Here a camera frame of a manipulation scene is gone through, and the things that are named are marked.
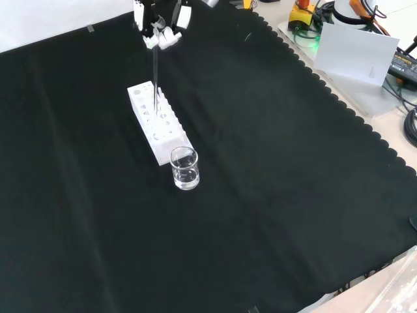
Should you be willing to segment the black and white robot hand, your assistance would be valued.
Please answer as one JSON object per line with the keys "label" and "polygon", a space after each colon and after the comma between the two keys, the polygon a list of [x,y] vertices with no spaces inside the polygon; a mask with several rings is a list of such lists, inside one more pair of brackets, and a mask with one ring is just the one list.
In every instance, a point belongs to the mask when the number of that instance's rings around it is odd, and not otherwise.
{"label": "black and white robot hand", "polygon": [[155,1],[133,1],[134,22],[148,50],[165,50],[174,46],[181,39],[182,31],[187,30],[192,8],[187,2],[177,1],[171,24],[168,25],[160,15],[154,13],[155,7]]}

